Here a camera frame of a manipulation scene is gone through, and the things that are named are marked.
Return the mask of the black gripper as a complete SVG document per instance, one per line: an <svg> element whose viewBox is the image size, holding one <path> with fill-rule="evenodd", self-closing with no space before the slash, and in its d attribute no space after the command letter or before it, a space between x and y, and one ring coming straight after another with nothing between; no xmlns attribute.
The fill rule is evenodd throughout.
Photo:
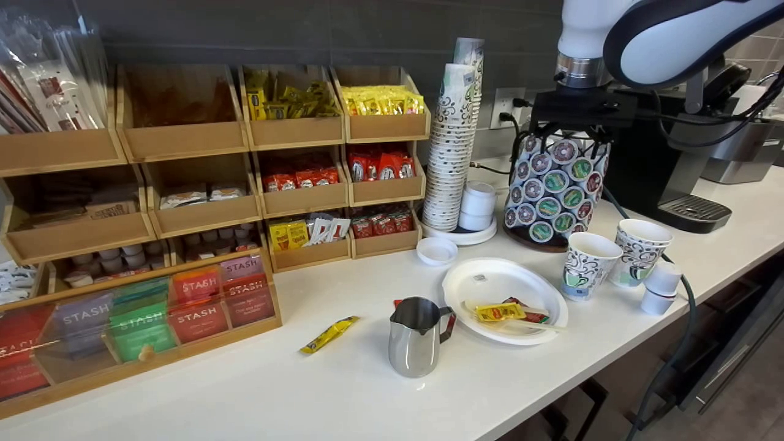
<svg viewBox="0 0 784 441"><path fill-rule="evenodd" d="M539 92L533 104L529 129L534 135L624 129L645 116L634 96L606 88L557 88Z"/></svg>

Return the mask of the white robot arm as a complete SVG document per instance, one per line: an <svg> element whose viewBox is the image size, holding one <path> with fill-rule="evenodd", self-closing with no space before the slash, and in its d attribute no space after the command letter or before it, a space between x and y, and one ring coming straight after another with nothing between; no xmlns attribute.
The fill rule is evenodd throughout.
<svg viewBox="0 0 784 441"><path fill-rule="evenodd" d="M557 88L539 92L533 129L624 126L632 88L675 85L784 16L784 0L564 0Z"/></svg>

